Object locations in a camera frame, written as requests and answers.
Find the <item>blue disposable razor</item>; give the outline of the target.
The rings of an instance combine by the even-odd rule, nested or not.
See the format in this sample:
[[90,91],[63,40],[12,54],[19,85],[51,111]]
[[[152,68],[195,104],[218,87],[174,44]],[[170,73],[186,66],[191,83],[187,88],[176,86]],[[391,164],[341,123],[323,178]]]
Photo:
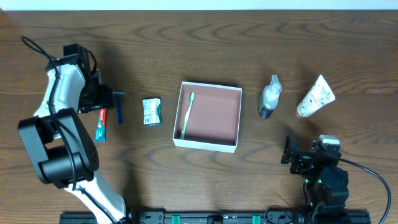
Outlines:
[[115,96],[115,100],[116,100],[116,111],[117,111],[117,117],[118,117],[118,124],[123,124],[123,112],[122,112],[122,107],[121,107],[120,96],[125,95],[125,93],[122,91],[114,91],[113,95]]

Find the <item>green toothbrush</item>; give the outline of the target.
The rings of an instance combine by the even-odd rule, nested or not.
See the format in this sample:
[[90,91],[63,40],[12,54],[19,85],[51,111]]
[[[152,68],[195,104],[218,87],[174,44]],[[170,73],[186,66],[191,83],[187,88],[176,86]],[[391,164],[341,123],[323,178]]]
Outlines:
[[183,129],[182,129],[182,133],[181,133],[181,136],[180,136],[181,140],[185,139],[185,133],[186,133],[186,130],[187,130],[187,124],[188,124],[188,120],[189,120],[189,117],[190,117],[190,112],[192,110],[192,104],[193,104],[193,101],[195,100],[195,92],[194,91],[191,92],[189,100],[190,100],[190,104],[188,106],[187,112],[185,113]]

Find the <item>Colgate toothpaste tube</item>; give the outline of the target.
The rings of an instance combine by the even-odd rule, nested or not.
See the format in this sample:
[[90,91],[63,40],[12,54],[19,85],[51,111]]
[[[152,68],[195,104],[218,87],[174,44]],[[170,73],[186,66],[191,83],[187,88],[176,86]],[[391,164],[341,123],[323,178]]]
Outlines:
[[105,142],[106,141],[106,121],[107,121],[107,109],[100,109],[98,122],[96,126],[95,142]]

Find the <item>green Dettol soap pack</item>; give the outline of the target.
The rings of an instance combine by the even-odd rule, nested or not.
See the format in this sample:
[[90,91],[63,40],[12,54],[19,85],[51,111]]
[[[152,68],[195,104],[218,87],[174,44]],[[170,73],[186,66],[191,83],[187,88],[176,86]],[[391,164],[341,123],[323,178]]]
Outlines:
[[149,98],[142,101],[144,109],[144,126],[159,126],[162,124],[160,98]]

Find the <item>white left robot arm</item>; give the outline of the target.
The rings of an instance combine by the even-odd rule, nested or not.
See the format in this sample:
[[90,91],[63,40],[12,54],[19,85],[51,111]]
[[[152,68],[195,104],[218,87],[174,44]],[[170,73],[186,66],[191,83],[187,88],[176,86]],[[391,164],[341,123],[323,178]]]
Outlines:
[[126,201],[99,172],[98,151],[78,117],[114,107],[113,92],[101,84],[92,58],[80,44],[66,45],[63,57],[51,58],[43,102],[17,129],[42,183],[74,194],[97,223],[132,223]]

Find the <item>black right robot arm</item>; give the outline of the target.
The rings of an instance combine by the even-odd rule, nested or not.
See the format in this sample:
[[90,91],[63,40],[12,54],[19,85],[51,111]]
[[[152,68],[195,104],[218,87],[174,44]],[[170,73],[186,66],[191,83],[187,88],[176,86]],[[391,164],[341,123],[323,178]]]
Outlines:
[[299,149],[293,135],[288,135],[281,163],[291,164],[290,173],[304,178],[305,205],[294,214],[294,223],[351,223],[345,210],[349,197],[348,173],[338,167],[340,141],[321,135],[312,144],[312,151]]

